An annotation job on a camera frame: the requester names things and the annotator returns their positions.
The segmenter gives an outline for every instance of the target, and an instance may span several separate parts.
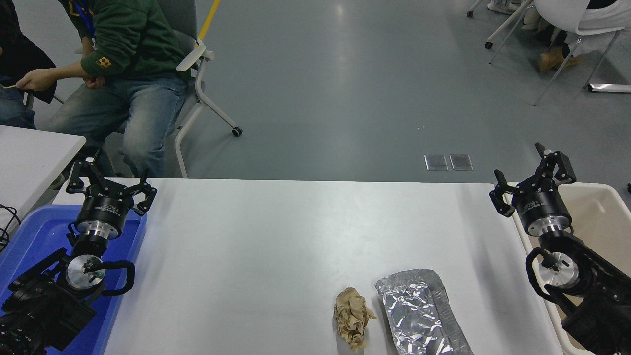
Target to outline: black jacket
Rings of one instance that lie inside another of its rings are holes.
[[[13,85],[33,69],[55,68],[50,58],[31,42],[20,30],[18,15],[12,0],[0,0],[0,75],[11,79],[3,81],[3,85]],[[48,90],[35,92],[35,96],[50,103],[55,94],[56,83]]]

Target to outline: crumpled brown paper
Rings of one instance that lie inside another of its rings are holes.
[[[357,352],[366,347],[363,333],[369,318],[377,319],[375,313],[366,307],[366,299],[356,289],[347,287],[335,299],[333,316],[338,322],[339,335]]]

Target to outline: jeans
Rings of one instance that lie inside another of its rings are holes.
[[[8,79],[0,75],[0,80]],[[27,109],[22,102],[23,97],[16,88],[5,90],[0,88],[0,124],[22,128],[35,128],[33,117],[35,113]]]
[[[148,170],[149,177],[164,174],[164,140],[175,125],[187,95],[187,84],[175,73],[139,78],[108,77],[105,85],[80,86],[64,105],[38,129],[81,135],[84,152],[101,149],[105,138],[127,123],[120,153],[134,176]],[[101,155],[97,166],[104,176],[114,171]]]

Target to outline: chair armrest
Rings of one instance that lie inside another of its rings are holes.
[[[201,41],[201,39],[197,39],[198,46],[193,48],[193,50],[188,53],[188,55],[178,64],[175,68],[177,71],[187,71],[192,66],[195,65],[198,59],[206,58],[209,60],[213,60],[215,58],[215,53],[212,51],[208,51],[206,49],[206,45]]]

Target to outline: white plastic bin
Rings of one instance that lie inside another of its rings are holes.
[[[628,257],[631,253],[631,212],[618,192],[608,185],[574,183],[561,185],[559,193],[572,216],[574,235],[622,272],[631,275],[631,258]],[[534,246],[539,245],[538,238],[524,232],[517,213],[512,217],[524,249],[530,253]],[[567,355],[594,355],[575,340],[570,341],[568,334],[561,328],[561,319],[565,315],[555,304],[545,303],[563,352]]]

